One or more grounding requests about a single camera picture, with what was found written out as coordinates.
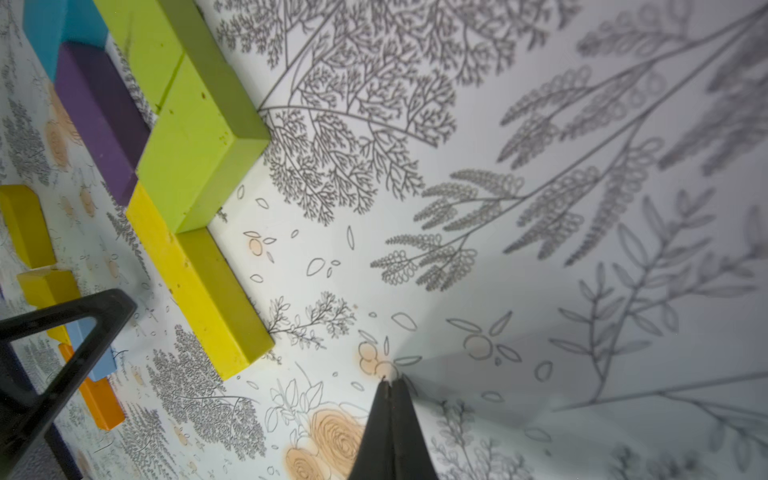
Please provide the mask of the long yellow block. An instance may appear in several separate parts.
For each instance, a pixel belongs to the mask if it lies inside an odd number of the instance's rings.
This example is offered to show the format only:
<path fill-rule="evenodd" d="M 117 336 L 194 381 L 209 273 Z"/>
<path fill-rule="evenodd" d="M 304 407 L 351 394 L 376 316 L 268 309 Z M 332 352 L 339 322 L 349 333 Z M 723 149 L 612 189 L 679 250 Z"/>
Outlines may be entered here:
<path fill-rule="evenodd" d="M 74 275 L 67 270 L 40 269 L 17 275 L 26 302 L 45 309 L 81 297 Z"/>

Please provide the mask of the lime green short block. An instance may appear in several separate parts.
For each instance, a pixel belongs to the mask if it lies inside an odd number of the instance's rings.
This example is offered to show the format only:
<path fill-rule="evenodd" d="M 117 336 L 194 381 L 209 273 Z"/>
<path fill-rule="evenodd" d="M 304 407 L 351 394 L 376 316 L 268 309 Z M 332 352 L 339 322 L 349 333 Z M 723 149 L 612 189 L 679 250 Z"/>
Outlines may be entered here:
<path fill-rule="evenodd" d="M 190 0 L 95 0 L 154 113 L 162 109 L 188 50 L 212 39 Z"/>

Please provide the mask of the yellow-green block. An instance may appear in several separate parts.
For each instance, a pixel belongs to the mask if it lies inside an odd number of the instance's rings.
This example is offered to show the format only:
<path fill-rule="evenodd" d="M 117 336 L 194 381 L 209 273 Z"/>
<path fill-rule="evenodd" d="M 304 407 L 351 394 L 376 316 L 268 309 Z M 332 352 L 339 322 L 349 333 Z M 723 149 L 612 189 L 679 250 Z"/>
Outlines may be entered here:
<path fill-rule="evenodd" d="M 125 215 L 221 379 L 240 374 L 273 348 L 207 228 L 171 232 L 141 184 Z"/>

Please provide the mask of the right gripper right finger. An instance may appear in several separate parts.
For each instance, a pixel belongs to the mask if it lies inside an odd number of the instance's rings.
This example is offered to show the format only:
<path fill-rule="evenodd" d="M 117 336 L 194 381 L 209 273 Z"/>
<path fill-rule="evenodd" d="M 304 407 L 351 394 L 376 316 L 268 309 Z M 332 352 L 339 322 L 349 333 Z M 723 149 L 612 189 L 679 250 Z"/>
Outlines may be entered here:
<path fill-rule="evenodd" d="M 348 479 L 438 479 L 404 379 L 378 385 Z"/>

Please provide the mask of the teal block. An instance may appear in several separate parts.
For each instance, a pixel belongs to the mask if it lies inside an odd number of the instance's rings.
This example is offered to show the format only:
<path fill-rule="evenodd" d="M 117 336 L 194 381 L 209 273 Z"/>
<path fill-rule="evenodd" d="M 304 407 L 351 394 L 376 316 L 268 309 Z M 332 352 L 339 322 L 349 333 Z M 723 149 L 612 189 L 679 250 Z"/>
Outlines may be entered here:
<path fill-rule="evenodd" d="M 51 82 L 59 47 L 72 41 L 103 49 L 108 29 L 92 0 L 26 0 L 23 31 Z"/>

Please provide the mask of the small yellow block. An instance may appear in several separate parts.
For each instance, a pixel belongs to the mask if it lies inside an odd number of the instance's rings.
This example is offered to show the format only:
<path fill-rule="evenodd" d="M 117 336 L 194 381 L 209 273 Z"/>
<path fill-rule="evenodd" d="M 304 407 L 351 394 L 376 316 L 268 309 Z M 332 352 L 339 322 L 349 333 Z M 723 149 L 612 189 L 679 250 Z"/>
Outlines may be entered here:
<path fill-rule="evenodd" d="M 56 264 L 41 204 L 31 188 L 26 185 L 2 185 L 1 213 L 14 250 L 28 268 Z"/>

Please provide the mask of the purple block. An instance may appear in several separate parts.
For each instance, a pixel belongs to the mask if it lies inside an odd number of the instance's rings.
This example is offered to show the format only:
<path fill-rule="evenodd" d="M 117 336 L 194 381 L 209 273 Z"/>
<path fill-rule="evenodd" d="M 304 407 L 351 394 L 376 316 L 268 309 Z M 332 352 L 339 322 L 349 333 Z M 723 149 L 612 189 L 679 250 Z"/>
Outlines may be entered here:
<path fill-rule="evenodd" d="M 105 51 L 64 42 L 54 87 L 108 191 L 126 207 L 150 129 L 118 71 Z"/>

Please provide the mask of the lime green long block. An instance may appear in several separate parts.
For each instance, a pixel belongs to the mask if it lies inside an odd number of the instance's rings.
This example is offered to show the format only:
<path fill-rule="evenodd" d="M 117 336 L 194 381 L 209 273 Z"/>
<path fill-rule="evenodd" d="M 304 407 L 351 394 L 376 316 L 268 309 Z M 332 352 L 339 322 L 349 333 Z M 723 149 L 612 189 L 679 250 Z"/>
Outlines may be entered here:
<path fill-rule="evenodd" d="M 221 56 L 182 61 L 138 165 L 173 233 L 207 226 L 270 142 L 243 85 Z"/>

